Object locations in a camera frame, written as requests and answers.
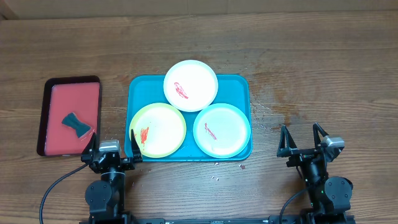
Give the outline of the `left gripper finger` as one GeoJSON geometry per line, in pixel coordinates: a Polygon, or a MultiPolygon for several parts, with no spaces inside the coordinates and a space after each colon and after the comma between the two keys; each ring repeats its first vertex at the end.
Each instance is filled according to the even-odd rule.
{"type": "Polygon", "coordinates": [[[91,159],[96,149],[96,133],[91,135],[90,141],[81,154],[82,159],[91,159]]]}
{"type": "Polygon", "coordinates": [[[137,141],[134,136],[134,130],[131,129],[131,151],[132,151],[132,160],[133,163],[141,163],[142,162],[142,154],[137,141]]]}

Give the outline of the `dark green sponge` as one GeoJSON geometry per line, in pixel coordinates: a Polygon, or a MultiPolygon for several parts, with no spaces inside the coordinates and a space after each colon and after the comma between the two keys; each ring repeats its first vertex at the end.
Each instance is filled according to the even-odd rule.
{"type": "Polygon", "coordinates": [[[67,114],[62,120],[62,124],[74,129],[78,138],[83,137],[91,129],[89,125],[81,122],[75,113],[67,114]]]}

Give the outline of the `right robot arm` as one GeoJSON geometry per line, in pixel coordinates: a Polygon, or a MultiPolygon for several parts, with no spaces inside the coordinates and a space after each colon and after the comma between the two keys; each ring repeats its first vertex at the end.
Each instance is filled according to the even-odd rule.
{"type": "Polygon", "coordinates": [[[285,125],[281,127],[277,157],[286,157],[287,167],[296,168],[305,188],[288,199],[277,217],[269,217],[271,223],[354,223],[347,216],[353,183],[345,178],[330,177],[327,171],[345,148],[343,138],[330,136],[318,123],[313,124],[314,147],[299,149],[285,125]],[[298,215],[285,215],[287,206],[297,197],[308,193],[311,207],[298,215]]]}

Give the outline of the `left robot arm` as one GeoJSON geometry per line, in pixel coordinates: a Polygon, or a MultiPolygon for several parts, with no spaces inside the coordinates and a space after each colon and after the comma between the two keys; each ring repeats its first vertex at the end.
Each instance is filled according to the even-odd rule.
{"type": "Polygon", "coordinates": [[[138,223],[137,218],[124,209],[127,170],[134,170],[142,162],[142,154],[136,141],[131,143],[132,156],[121,157],[119,141],[99,142],[92,134],[88,145],[81,154],[81,161],[94,173],[100,174],[100,180],[92,182],[85,191],[85,200],[90,208],[86,223],[138,223]]]}

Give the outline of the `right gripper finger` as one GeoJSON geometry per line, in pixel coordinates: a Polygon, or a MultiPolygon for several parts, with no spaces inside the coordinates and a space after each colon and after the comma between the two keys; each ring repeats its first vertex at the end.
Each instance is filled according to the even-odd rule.
{"type": "Polygon", "coordinates": [[[320,136],[325,137],[328,133],[318,124],[313,124],[313,138],[315,146],[319,146],[321,144],[320,136]]]}
{"type": "Polygon", "coordinates": [[[296,151],[297,146],[286,125],[283,125],[280,132],[280,141],[277,150],[277,157],[289,157],[291,155],[294,155],[296,151]]]}

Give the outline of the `yellow-green plate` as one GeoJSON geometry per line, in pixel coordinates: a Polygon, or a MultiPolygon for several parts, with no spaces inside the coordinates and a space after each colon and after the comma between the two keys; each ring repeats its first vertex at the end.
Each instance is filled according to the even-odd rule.
{"type": "Polygon", "coordinates": [[[158,159],[179,149],[186,132],[185,118],[178,109],[167,103],[152,103],[133,116],[128,134],[142,155],[158,159]]]}

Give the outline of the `white plate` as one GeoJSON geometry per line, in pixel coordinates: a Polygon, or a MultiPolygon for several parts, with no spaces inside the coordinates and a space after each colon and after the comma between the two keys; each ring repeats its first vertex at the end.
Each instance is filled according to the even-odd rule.
{"type": "Polygon", "coordinates": [[[180,111],[196,112],[214,101],[218,79],[207,64],[198,60],[184,60],[168,70],[163,89],[172,106],[180,111]]]}

